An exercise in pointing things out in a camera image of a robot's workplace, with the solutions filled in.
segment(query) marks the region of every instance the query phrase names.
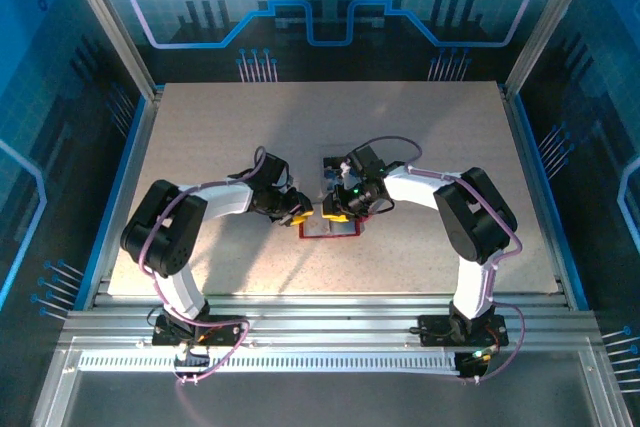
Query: glass enclosure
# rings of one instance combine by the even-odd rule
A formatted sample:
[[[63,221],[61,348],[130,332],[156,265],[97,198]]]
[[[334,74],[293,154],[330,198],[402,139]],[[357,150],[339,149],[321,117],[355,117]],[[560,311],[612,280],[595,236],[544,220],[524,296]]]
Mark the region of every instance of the glass enclosure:
[[[245,57],[281,81],[504,81],[547,0],[112,1],[165,83],[240,81]]]
[[[45,266],[82,275],[139,95],[85,0],[0,0],[0,22],[0,404],[28,425],[78,285]]]
[[[640,0],[574,0],[521,92],[604,334],[639,325],[639,85]]]

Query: white ventilation grille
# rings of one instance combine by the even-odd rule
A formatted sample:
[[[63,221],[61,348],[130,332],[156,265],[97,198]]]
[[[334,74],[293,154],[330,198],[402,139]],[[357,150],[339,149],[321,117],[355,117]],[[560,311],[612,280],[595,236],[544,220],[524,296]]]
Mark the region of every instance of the white ventilation grille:
[[[153,351],[89,351],[79,369],[101,372],[171,372],[174,356]],[[196,371],[195,367],[181,371]],[[220,372],[416,372],[457,374],[454,354],[425,353],[264,353],[236,354]]]

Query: aluminum frame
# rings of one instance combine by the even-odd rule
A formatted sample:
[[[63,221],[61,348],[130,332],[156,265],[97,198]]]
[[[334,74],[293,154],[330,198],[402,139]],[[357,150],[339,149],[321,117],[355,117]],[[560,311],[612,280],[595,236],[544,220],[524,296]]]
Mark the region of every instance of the aluminum frame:
[[[103,305],[67,319],[36,410],[34,425],[57,426],[72,400],[79,371],[170,372],[175,350],[151,347],[146,316],[154,306]],[[468,348],[424,348],[409,333],[423,314],[446,315],[450,296],[220,296],[208,299],[219,314],[246,314],[252,326],[228,371],[308,372],[309,359],[324,371],[451,374],[446,359]],[[578,352],[601,425],[632,425],[592,312],[569,309],[562,294],[512,295],[524,312],[523,352]],[[501,309],[511,342],[517,316]],[[419,359],[444,359],[438,361]]]
[[[548,0],[531,36],[516,59],[505,82],[507,98],[513,100],[533,70],[551,35],[564,17],[572,0]]]
[[[110,0],[87,0],[142,96],[153,100],[155,82]]]

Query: blue pin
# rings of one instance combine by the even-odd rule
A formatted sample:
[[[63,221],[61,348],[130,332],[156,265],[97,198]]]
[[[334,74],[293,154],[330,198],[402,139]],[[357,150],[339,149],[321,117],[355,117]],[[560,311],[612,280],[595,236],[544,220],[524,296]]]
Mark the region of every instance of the blue pin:
[[[62,280],[58,274],[53,274],[53,275],[51,276],[51,279],[53,280],[53,282],[55,282],[55,283],[57,283],[57,284],[66,285],[66,286],[67,286],[67,287],[69,287],[70,289],[73,289],[73,290],[76,290],[76,291],[78,290],[78,287],[76,287],[76,286],[75,286],[75,285],[73,285],[73,284],[70,284],[70,283],[69,283],[69,282],[67,282],[66,280]]]
[[[69,307],[73,307],[73,302],[68,301],[67,299],[63,299],[62,297],[54,294],[50,290],[44,294],[45,299],[47,300],[57,300],[58,302],[62,302],[63,304],[67,304]]]
[[[611,332],[610,334],[605,334],[602,336],[603,339],[608,339],[609,337],[615,337],[616,335],[631,335],[631,327],[625,325],[622,330],[618,330],[617,332]]]
[[[50,317],[55,317],[56,319],[60,319],[60,320],[67,320],[64,317],[62,317],[61,315],[56,315],[53,312],[49,312],[46,307],[40,307],[39,310],[40,316],[44,317],[45,315],[48,315]]]

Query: cable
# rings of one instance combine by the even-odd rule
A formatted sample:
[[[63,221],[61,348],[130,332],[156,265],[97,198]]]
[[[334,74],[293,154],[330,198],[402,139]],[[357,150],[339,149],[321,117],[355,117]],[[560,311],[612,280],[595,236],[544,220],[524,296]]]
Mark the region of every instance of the cable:
[[[489,332],[491,334],[491,337],[493,337],[493,340],[495,340],[496,342],[496,354],[500,353],[500,339],[498,339],[498,336],[496,335],[496,333],[493,331],[493,329],[491,327],[489,327],[488,325],[485,326],[485,329],[487,329],[487,332]]]
[[[151,231],[149,232],[149,236],[147,237],[147,239],[145,240],[144,244],[142,245],[142,249],[140,251],[140,256],[138,258],[138,267],[140,268],[140,271],[142,273],[144,273],[148,277],[153,278],[153,288],[156,291],[156,294],[158,294],[158,297],[160,297],[160,300],[162,301],[163,305],[165,306],[165,310],[167,310],[167,312],[169,312],[172,316],[182,320],[183,322],[185,322],[185,323],[187,323],[189,325],[193,325],[193,326],[196,326],[196,327],[216,328],[216,327],[225,327],[225,326],[235,326],[235,325],[238,325],[238,324],[244,325],[244,327],[245,327],[245,329],[242,330],[242,334],[240,335],[240,338],[238,339],[236,344],[231,348],[231,350],[229,352],[227,352],[227,354],[220,360],[220,362],[218,362],[216,365],[214,365],[213,367],[211,367],[210,369],[208,369],[207,371],[205,371],[203,373],[199,373],[199,374],[193,375],[191,378],[181,378],[181,380],[183,382],[187,382],[188,381],[188,382],[197,383],[199,380],[203,380],[203,379],[209,377],[214,372],[216,372],[220,367],[222,367],[227,362],[227,360],[229,360],[229,358],[235,353],[235,351],[238,350],[240,345],[242,345],[244,340],[247,338],[247,335],[249,333],[249,329],[251,328],[251,324],[246,319],[238,319],[238,320],[233,320],[233,321],[222,321],[222,322],[200,322],[200,321],[189,319],[189,318],[185,317],[184,315],[180,314],[179,312],[176,312],[175,309],[173,309],[171,307],[171,303],[168,301],[168,299],[162,293],[162,290],[160,289],[160,286],[158,285],[158,281],[157,281],[157,275],[158,274],[156,274],[153,271],[148,270],[145,267],[145,260],[147,258],[147,253],[149,252],[149,247],[151,246],[151,243],[153,242],[153,239],[155,238],[156,234],[160,230],[160,227],[162,226],[162,223],[167,219],[167,217],[169,217],[169,214],[175,208],[175,206],[178,205],[185,197],[187,197],[188,195],[200,192],[201,190],[208,189],[210,187],[219,187],[219,186],[223,186],[223,185],[233,185],[233,184],[238,184],[238,183],[241,183],[241,182],[244,182],[244,181],[250,179],[251,177],[253,177],[262,168],[262,165],[264,164],[266,156],[267,156],[266,149],[263,146],[260,146],[255,150],[255,152],[253,154],[253,160],[254,160],[254,164],[255,164],[253,170],[251,170],[250,172],[246,173],[242,177],[240,177],[238,179],[229,179],[229,180],[223,180],[223,181],[206,182],[204,184],[195,185],[193,187],[190,187],[188,189],[183,190],[162,211],[162,214],[160,214],[160,216],[156,220],[155,225],[152,227]]]
[[[369,212],[369,216],[386,214],[387,212],[391,212],[393,209],[395,209],[396,203],[393,200],[391,199],[385,199],[385,200],[387,200],[391,204],[391,206],[387,207],[386,209],[376,210],[375,212]]]
[[[420,145],[415,140],[411,140],[408,137],[403,137],[401,135],[382,135],[380,137],[374,137],[373,139],[369,139],[364,144],[359,145],[355,149],[351,150],[351,152],[349,152],[347,155],[345,155],[345,159],[349,155],[354,153],[356,150],[360,150],[363,147],[366,147],[367,145],[373,144],[374,142],[379,142],[381,140],[401,140],[403,142],[407,142],[408,144],[413,145],[417,149],[418,153],[416,155],[414,155],[413,157],[411,157],[409,160],[405,161],[406,164],[410,164],[412,162],[415,162],[420,157],[422,157],[422,147],[420,147]]]
[[[495,305],[496,307],[509,307],[510,309],[513,309],[513,310],[516,311],[516,313],[518,314],[518,317],[520,317],[520,325],[521,325],[521,327],[520,327],[520,338],[518,339],[518,343],[516,344],[515,349],[513,349],[513,352],[511,352],[511,355],[507,358],[507,360],[504,361],[504,363],[500,367],[498,367],[493,372],[490,372],[488,374],[483,375],[480,378],[475,379],[476,383],[478,383],[478,384],[480,382],[486,382],[487,380],[495,377],[500,372],[502,372],[504,369],[506,369],[509,366],[509,364],[511,364],[511,362],[513,362],[513,359],[516,358],[516,355],[518,355],[518,352],[520,352],[520,349],[522,348],[522,344],[524,343],[526,325],[525,325],[525,321],[524,321],[524,314],[518,308],[518,306],[517,305],[513,305],[513,304],[506,304],[506,303],[502,303],[502,302],[494,302],[493,305]]]
[[[151,322],[149,322],[149,319],[151,318],[151,316],[153,315],[153,313],[154,313],[156,310],[161,309],[162,307],[164,307],[164,305],[156,305],[156,306],[155,306],[153,309],[151,309],[151,310],[149,311],[149,313],[147,314],[147,324],[149,324],[151,327],[154,327],[154,325],[153,325]]]

